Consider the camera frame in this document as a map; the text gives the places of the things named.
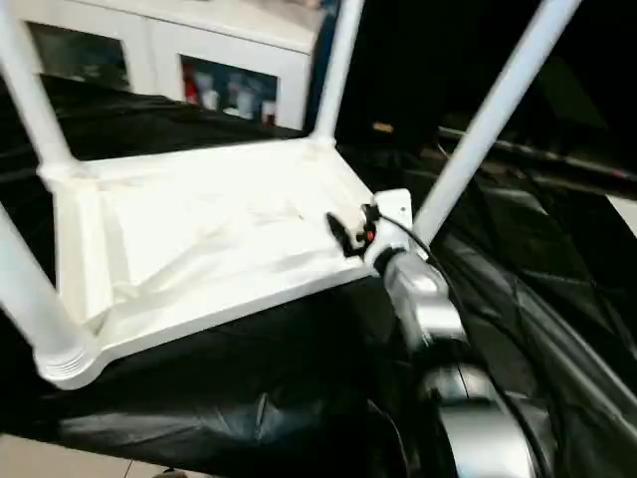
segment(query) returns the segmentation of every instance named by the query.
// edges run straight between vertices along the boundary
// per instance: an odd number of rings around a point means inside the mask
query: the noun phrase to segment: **white pole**
[[[45,169],[76,164],[40,80],[27,65],[15,20],[0,0],[0,65],[16,109]]]
[[[458,202],[580,3],[542,1],[416,216],[415,232],[426,244]]]
[[[0,305],[33,347],[43,378],[75,388],[101,371],[93,366],[100,355],[97,341],[69,317],[2,205]]]
[[[340,101],[347,81],[349,62],[356,42],[364,0],[340,0],[334,41],[329,56],[325,84],[320,96],[314,137],[333,141]]]

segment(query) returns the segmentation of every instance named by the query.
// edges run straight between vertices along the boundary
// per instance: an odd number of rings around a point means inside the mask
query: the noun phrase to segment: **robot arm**
[[[345,255],[360,256],[383,281],[407,348],[422,368],[419,401],[434,407],[456,475],[534,478],[525,434],[487,371],[471,360],[472,348],[447,282],[396,224],[411,229],[409,191],[380,192],[362,210],[364,224],[353,235],[356,246],[332,215],[327,217],[329,227]]]

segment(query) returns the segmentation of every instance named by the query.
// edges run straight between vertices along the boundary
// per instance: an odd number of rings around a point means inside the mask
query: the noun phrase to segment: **white cabinet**
[[[303,126],[324,13],[284,0],[11,0],[38,73]],[[94,61],[95,50],[106,60]]]

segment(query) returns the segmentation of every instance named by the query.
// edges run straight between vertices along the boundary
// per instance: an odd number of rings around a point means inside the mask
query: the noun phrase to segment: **tiled floor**
[[[151,478],[165,466],[122,460],[0,435],[0,477]],[[207,475],[188,472],[188,478]]]

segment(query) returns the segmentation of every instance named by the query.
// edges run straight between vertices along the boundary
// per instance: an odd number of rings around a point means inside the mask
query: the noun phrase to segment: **black plastic sheet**
[[[290,135],[155,97],[47,87],[82,160]],[[6,94],[0,115],[0,200],[53,277],[51,196]],[[394,150],[341,151],[370,188],[408,187],[414,205],[436,175]],[[434,243],[556,476],[637,470],[635,245],[603,196],[486,172]],[[410,414],[416,370],[375,279],[121,359],[75,391],[37,377],[7,320],[0,343],[8,433],[227,476],[403,476],[405,456],[428,476],[413,440],[426,424]]]

